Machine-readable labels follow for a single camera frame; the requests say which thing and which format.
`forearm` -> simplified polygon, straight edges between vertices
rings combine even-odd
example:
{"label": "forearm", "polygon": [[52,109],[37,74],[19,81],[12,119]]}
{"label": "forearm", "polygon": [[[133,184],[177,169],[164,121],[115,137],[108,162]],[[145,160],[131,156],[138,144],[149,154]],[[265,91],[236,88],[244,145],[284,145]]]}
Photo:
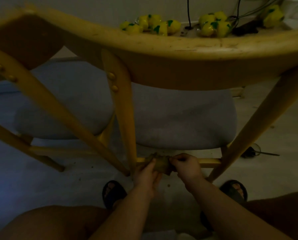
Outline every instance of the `forearm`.
{"label": "forearm", "polygon": [[192,185],[191,193],[221,239],[290,240],[205,179],[200,178]]}
{"label": "forearm", "polygon": [[147,218],[151,197],[135,187],[89,240],[139,240]]}

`slipper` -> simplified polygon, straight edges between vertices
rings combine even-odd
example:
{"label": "slipper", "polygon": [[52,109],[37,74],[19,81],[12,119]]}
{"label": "slipper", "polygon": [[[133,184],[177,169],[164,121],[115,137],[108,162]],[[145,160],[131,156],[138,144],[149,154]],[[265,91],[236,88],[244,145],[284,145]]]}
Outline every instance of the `slipper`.
{"label": "slipper", "polygon": [[[243,197],[241,194],[232,186],[234,184],[239,184],[240,188],[243,191]],[[229,180],[225,182],[220,188],[223,193],[225,193],[227,196],[229,196],[231,199],[233,199],[235,202],[238,202],[239,204],[242,204],[244,202],[247,202],[248,200],[248,193],[247,189],[244,187],[242,183],[240,183],[237,180]],[[210,222],[208,221],[206,215],[201,212],[200,213],[200,221],[202,225],[207,228],[208,231],[213,232],[213,227],[211,226]]]}
{"label": "slipper", "polygon": [[[104,197],[109,183],[113,183],[114,187],[110,190],[107,196]],[[119,184],[115,180],[111,180],[108,183],[106,183],[106,185],[103,187],[103,190],[102,190],[102,200],[104,202],[104,205],[106,206],[106,209],[108,210],[112,209],[114,203],[117,200],[124,199],[126,196],[127,196],[127,192],[125,191],[125,189],[122,187],[121,184]]]}

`white container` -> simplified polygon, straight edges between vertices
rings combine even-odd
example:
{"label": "white container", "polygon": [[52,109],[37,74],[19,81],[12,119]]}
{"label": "white container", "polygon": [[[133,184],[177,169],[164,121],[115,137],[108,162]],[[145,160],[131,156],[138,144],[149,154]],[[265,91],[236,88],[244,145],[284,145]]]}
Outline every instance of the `white container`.
{"label": "white container", "polygon": [[286,19],[298,19],[298,0],[284,0],[281,10]]}

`white wall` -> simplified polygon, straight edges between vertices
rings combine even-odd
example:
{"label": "white wall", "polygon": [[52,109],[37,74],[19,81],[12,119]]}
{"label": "white wall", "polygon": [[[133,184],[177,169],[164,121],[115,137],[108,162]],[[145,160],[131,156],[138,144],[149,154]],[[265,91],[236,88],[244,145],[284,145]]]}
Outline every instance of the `white wall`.
{"label": "white wall", "polygon": [[[187,21],[187,0],[0,0],[0,10],[22,5],[25,1],[47,5],[60,11],[104,25],[118,26],[139,15],[161,14],[163,19]],[[259,7],[265,0],[242,0],[240,13]],[[223,10],[235,14],[238,0],[190,0],[191,20],[200,15]]]}

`thigh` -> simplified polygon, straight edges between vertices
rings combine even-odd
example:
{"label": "thigh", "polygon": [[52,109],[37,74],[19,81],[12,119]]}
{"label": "thigh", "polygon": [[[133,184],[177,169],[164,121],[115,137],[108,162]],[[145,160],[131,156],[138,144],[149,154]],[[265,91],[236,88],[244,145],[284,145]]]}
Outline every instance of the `thigh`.
{"label": "thigh", "polygon": [[46,206],[25,212],[0,232],[0,240],[88,239],[110,211],[94,206]]}
{"label": "thigh", "polygon": [[294,240],[298,240],[298,192],[247,202],[244,207]]}

